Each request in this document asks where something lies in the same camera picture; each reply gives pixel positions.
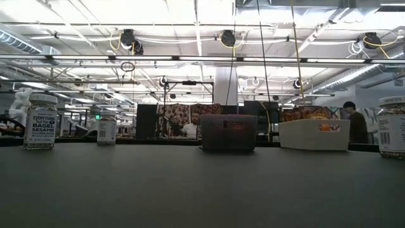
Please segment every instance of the dark gray table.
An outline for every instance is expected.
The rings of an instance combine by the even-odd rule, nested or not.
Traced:
[[[405,163],[366,152],[0,148],[0,227],[405,227]]]

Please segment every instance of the jar lid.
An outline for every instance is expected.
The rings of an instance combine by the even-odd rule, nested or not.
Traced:
[[[405,103],[405,96],[394,96],[394,97],[388,97],[388,98],[381,98],[378,101],[379,106],[400,104],[400,103]]]
[[[101,116],[114,116],[115,117],[115,111],[100,111]]]
[[[32,94],[30,101],[45,101],[52,104],[58,104],[58,98],[47,94]]]

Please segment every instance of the white bin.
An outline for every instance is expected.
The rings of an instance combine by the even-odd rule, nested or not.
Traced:
[[[321,125],[339,125],[339,130],[322,131]],[[282,148],[345,151],[349,145],[348,120],[294,120],[278,124]]]

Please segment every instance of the man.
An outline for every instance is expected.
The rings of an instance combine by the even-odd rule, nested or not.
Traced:
[[[364,116],[356,112],[356,105],[351,101],[344,103],[343,109],[350,114],[350,142],[367,144],[368,134]]]
[[[182,132],[188,138],[197,139],[197,124],[199,122],[200,114],[191,113],[191,123],[184,125]]]

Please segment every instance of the jar label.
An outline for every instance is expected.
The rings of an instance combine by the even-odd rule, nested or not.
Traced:
[[[378,117],[380,151],[405,153],[405,116],[388,115]]]
[[[25,125],[25,143],[55,143],[56,111],[29,110]]]
[[[97,142],[115,142],[116,122],[110,120],[99,121]]]

